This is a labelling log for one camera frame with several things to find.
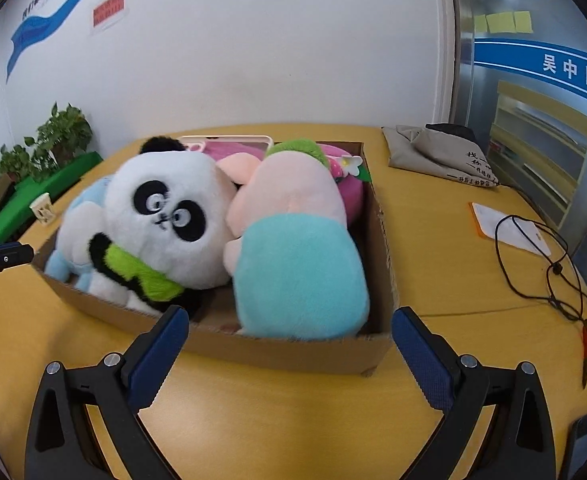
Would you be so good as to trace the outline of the blue plush toy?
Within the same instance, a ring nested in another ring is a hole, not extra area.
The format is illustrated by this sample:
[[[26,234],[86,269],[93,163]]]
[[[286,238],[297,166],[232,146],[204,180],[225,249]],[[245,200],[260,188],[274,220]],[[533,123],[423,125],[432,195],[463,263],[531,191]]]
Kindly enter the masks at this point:
[[[114,237],[119,226],[118,212],[109,198],[114,176],[102,177],[80,193],[62,216],[54,250],[44,266],[44,274],[71,284],[80,292],[101,292],[95,278],[100,274],[90,255],[90,241],[97,233]]]

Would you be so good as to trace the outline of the green mat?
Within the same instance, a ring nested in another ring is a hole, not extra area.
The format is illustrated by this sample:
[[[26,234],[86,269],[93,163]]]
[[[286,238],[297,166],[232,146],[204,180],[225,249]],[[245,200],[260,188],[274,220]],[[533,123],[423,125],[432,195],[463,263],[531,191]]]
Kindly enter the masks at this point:
[[[15,193],[0,210],[0,244],[8,242],[25,224],[36,220],[30,208],[36,198],[47,193],[54,202],[102,161],[97,152],[85,153],[42,182],[28,177],[17,184]]]

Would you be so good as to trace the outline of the black smartphone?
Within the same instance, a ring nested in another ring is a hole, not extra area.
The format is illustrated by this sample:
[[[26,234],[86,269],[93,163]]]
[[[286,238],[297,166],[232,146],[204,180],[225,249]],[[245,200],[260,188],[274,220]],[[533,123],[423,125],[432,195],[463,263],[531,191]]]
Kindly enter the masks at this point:
[[[576,419],[570,426],[563,454],[559,480],[572,479],[587,461],[587,414]]]

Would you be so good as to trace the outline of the patterned paper cup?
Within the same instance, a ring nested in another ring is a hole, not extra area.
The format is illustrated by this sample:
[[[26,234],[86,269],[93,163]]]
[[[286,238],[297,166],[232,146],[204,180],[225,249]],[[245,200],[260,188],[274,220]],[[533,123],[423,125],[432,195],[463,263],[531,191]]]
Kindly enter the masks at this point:
[[[53,209],[51,196],[48,193],[43,193],[32,200],[30,209],[36,217],[36,220],[44,226],[48,226],[57,218],[57,214]]]

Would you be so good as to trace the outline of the potted green plant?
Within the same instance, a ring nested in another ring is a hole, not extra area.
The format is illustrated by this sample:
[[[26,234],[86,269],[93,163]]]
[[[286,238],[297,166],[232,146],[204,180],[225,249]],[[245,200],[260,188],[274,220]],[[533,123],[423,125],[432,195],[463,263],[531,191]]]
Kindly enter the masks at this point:
[[[0,177],[15,183],[25,178],[44,181],[85,153],[92,139],[92,127],[79,107],[54,104],[50,117],[33,136],[25,136],[12,148],[1,146]]]

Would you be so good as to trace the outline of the cardboard box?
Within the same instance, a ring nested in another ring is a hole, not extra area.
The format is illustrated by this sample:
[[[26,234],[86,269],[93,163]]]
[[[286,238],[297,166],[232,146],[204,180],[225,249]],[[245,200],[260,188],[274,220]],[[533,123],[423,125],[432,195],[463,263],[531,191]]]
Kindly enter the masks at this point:
[[[363,184],[363,205],[349,226],[362,259],[369,295],[369,315],[359,335],[330,340],[252,338],[232,334],[224,327],[237,322],[231,284],[203,290],[204,306],[190,323],[183,350],[252,366],[291,372],[367,375],[373,373],[391,346],[391,316],[399,294],[386,237],[385,220],[373,183]],[[81,292],[71,284],[45,275],[45,263],[56,244],[58,231],[39,249],[31,263],[59,298],[93,318],[133,335],[151,330],[159,315],[111,304]]]

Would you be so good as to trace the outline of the panda plush toy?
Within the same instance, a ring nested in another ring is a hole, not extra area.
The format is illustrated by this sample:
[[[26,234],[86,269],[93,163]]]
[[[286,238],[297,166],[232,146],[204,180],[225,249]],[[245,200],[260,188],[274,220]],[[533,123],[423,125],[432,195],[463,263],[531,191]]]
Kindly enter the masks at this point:
[[[105,226],[88,243],[88,291],[118,306],[160,315],[180,306],[194,318],[230,276],[225,216],[236,185],[207,154],[154,136],[112,176]]]

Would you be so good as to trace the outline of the white paper sheet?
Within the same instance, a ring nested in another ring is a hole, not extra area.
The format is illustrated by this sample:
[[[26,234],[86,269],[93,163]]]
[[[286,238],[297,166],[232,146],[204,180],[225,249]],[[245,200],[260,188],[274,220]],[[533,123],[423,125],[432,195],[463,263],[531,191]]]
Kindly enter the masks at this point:
[[[503,214],[502,211],[478,203],[470,203],[469,207],[482,237],[531,254],[551,256],[551,248],[532,220]]]

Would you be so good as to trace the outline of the pastel plush doll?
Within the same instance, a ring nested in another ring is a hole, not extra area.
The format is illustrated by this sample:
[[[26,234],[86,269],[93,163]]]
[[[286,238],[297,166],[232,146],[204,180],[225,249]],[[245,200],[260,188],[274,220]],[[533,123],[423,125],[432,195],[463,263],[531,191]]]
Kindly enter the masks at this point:
[[[309,139],[278,143],[262,157],[219,160],[238,186],[223,261],[241,334],[327,340],[354,336],[367,321],[367,281],[338,165]]]

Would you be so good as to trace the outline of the pink framed tablet case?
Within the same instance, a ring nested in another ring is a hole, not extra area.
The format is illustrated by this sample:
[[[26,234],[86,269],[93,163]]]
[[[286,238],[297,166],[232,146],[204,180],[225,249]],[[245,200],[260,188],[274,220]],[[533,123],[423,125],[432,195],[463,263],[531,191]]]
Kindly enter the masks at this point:
[[[252,134],[241,134],[240,136],[195,136],[194,134],[185,134],[179,136],[178,140],[190,151],[203,152],[207,148],[213,148],[214,145],[236,146],[241,145],[244,148],[258,148],[264,152],[274,145],[274,140],[270,136],[253,136]]]

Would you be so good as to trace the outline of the grey cloth bag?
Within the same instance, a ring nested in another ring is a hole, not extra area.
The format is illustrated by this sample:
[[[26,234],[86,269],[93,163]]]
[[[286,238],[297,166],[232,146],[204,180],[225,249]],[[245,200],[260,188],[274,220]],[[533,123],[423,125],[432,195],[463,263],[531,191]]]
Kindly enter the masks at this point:
[[[480,146],[468,136],[434,129],[432,125],[396,125],[381,129],[389,150],[389,166],[428,174],[479,188],[495,188],[495,176]]]

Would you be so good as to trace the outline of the pink plush bear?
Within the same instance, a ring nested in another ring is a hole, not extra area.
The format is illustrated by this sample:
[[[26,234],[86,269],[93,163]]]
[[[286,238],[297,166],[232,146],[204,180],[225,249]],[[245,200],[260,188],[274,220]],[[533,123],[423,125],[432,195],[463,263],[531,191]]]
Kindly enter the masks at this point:
[[[339,158],[351,156],[348,151],[338,148],[338,146],[335,145],[320,143],[318,146],[330,162],[338,162]],[[263,159],[265,152],[266,151],[262,152],[258,150],[258,148],[249,148],[249,146],[244,148],[241,145],[214,145],[213,148],[207,148],[204,151],[204,153],[210,155],[214,160],[220,160],[235,153],[249,153],[256,156],[258,159]],[[331,174],[335,178],[338,190],[342,197],[345,213],[347,214],[347,221],[349,223],[352,223],[357,218],[363,204],[363,183],[357,178],[359,167],[356,167],[355,171],[356,174],[348,174],[345,169],[337,170],[336,168],[333,168],[331,170]]]

